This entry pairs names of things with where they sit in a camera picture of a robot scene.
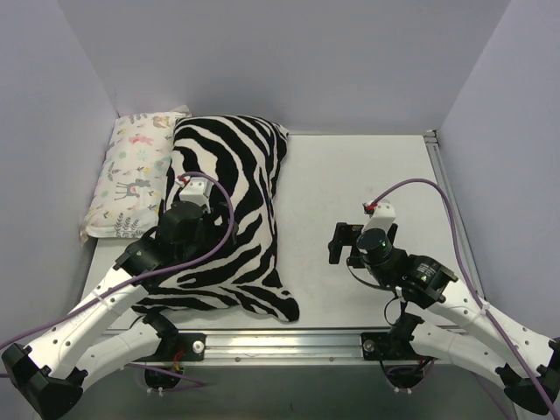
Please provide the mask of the front aluminium rail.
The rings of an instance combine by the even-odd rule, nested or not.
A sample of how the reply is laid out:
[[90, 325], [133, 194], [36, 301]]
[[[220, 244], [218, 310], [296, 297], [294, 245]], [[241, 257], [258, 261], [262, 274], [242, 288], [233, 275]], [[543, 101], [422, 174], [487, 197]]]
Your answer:
[[[376, 362], [362, 358], [362, 333], [387, 333], [387, 328], [363, 329], [315, 329], [315, 330], [206, 330], [180, 333], [203, 333], [206, 335], [206, 351], [202, 361], [179, 362], [179, 364], [225, 367], [225, 366], [329, 366], [362, 365]], [[405, 360], [385, 360], [387, 363], [403, 364], [417, 361], [418, 355], [403, 345], [391, 341]], [[172, 351], [141, 359], [154, 366], [172, 364]]]

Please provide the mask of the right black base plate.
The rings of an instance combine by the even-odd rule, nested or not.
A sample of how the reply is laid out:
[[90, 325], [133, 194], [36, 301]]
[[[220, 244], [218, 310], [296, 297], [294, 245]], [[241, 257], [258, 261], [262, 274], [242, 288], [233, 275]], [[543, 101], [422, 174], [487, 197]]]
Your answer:
[[363, 332], [360, 335], [362, 358], [365, 361], [404, 361], [406, 357], [390, 342], [386, 332]]

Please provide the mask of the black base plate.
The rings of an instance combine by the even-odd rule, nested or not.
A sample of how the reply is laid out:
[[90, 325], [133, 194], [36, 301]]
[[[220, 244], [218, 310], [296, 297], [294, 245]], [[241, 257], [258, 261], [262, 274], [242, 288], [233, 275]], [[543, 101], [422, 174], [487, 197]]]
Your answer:
[[365, 361], [404, 361], [406, 357], [390, 342], [386, 332], [363, 332], [360, 335], [362, 358]]
[[172, 360], [175, 362], [203, 361], [207, 336], [200, 332], [180, 333], [171, 347]]

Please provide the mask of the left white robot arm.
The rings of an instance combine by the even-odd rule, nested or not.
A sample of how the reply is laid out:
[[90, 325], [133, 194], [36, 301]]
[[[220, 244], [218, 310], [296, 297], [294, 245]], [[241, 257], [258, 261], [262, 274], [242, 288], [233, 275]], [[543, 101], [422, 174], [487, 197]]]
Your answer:
[[194, 265], [214, 251], [224, 235], [211, 214], [205, 205], [173, 203], [64, 320], [26, 345], [7, 346], [2, 362], [10, 382], [41, 418], [63, 417], [86, 389], [132, 361], [174, 355], [179, 331], [158, 311], [111, 339], [100, 337], [182, 264]]

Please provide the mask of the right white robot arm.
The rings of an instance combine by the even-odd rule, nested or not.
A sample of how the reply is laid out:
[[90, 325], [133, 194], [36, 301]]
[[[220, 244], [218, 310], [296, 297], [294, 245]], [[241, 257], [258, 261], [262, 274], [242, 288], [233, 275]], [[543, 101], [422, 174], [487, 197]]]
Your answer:
[[388, 334], [390, 352], [399, 358], [414, 353], [450, 362], [495, 383], [526, 411], [548, 415], [559, 394], [558, 339], [499, 311], [437, 260], [394, 247], [396, 230], [339, 222], [327, 246], [328, 260], [339, 263], [348, 247], [347, 266], [367, 270], [375, 280], [371, 288], [390, 291], [402, 306], [414, 304], [464, 333], [403, 311]]

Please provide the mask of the right side aluminium rail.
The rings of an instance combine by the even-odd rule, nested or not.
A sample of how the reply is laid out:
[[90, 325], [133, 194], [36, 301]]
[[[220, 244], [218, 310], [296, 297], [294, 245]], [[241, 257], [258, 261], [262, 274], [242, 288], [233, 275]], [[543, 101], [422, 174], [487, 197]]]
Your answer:
[[428, 152], [432, 169], [434, 171], [435, 178], [438, 185], [443, 189], [446, 197], [450, 201], [451, 209], [453, 211], [457, 239], [458, 239], [458, 249], [461, 255], [461, 261], [466, 268], [469, 278], [472, 281], [474, 289], [478, 294], [485, 298], [485, 292], [483, 290], [483, 285], [480, 281], [479, 272], [476, 267], [476, 263], [473, 258], [473, 253], [468, 241], [467, 233], [463, 220], [460, 215], [459, 206], [455, 200], [454, 193], [452, 190], [452, 185], [450, 183], [449, 177], [446, 173], [445, 164], [443, 160], [443, 155], [439, 147], [438, 132], [436, 130], [429, 130], [423, 133], [423, 140]]

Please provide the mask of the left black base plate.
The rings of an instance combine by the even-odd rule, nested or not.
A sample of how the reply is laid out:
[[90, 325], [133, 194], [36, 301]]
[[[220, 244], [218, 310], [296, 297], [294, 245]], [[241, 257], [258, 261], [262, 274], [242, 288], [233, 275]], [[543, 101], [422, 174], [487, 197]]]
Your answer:
[[175, 362], [203, 361], [207, 336], [200, 332], [180, 333], [171, 347], [172, 360]]

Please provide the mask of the floral deer print pillow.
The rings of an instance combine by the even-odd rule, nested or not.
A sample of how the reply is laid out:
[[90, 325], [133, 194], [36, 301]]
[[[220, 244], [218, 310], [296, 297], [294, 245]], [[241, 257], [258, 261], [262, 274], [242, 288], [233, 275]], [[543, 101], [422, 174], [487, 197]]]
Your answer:
[[182, 105], [115, 120], [94, 196], [80, 226], [81, 242], [137, 238], [157, 224], [175, 123], [191, 115]]

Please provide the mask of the zebra and grey pillowcase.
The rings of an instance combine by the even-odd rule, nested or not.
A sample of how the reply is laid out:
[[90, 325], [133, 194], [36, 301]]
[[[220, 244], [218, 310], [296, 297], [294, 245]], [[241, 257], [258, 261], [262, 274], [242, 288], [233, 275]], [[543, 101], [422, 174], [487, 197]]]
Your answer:
[[165, 310], [212, 311], [239, 306], [284, 323], [300, 317], [297, 300], [277, 270], [277, 182], [289, 132], [252, 115], [182, 117], [173, 133], [162, 211], [179, 198], [179, 176], [201, 172], [216, 179], [209, 217], [223, 236], [234, 216], [231, 240], [215, 255], [165, 279], [133, 306], [141, 314]]

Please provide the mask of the aluminium rail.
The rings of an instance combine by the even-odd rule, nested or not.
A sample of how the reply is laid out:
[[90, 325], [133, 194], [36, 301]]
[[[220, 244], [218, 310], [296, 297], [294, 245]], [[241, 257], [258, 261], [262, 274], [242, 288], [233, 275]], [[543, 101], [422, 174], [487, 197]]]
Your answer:
[[473, 253], [468, 241], [467, 233], [463, 220], [460, 215], [459, 206], [455, 200], [454, 193], [452, 190], [452, 185], [450, 183], [449, 177], [446, 173], [445, 164], [443, 160], [443, 155], [439, 147], [438, 132], [436, 130], [429, 130], [423, 133], [423, 140], [428, 152], [432, 169], [434, 171], [435, 178], [438, 185], [443, 189], [446, 197], [450, 201], [451, 209], [453, 211], [457, 239], [458, 239], [458, 249], [461, 255], [461, 261], [466, 268], [469, 278], [472, 281], [474, 289], [478, 294], [485, 298], [485, 292], [483, 290], [483, 285], [480, 281], [479, 272], [476, 267], [476, 263], [473, 258]]
[[[362, 358], [362, 333], [387, 333], [387, 328], [363, 329], [315, 329], [315, 330], [206, 330], [180, 333], [203, 333], [206, 335], [206, 351], [202, 361], [179, 362], [179, 364], [225, 367], [225, 366], [329, 366], [362, 365], [376, 362]], [[391, 341], [405, 360], [385, 360], [387, 363], [403, 364], [417, 361], [418, 355], [403, 345]], [[141, 359], [154, 366], [172, 364], [172, 351]]]

